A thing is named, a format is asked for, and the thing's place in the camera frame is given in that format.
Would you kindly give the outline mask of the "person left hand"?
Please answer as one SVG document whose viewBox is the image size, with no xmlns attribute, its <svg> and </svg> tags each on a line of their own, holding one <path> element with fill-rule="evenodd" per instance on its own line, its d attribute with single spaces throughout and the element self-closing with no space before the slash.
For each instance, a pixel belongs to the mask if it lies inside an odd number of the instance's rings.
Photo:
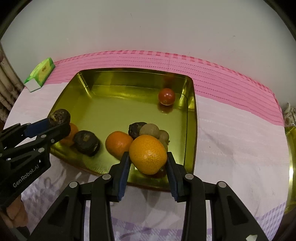
<svg viewBox="0 0 296 241">
<path fill-rule="evenodd" d="M 6 209 L 6 213 L 1 211 L 1 218 L 8 228 L 24 227 L 28 224 L 28 214 L 21 195 Z"/>
</svg>

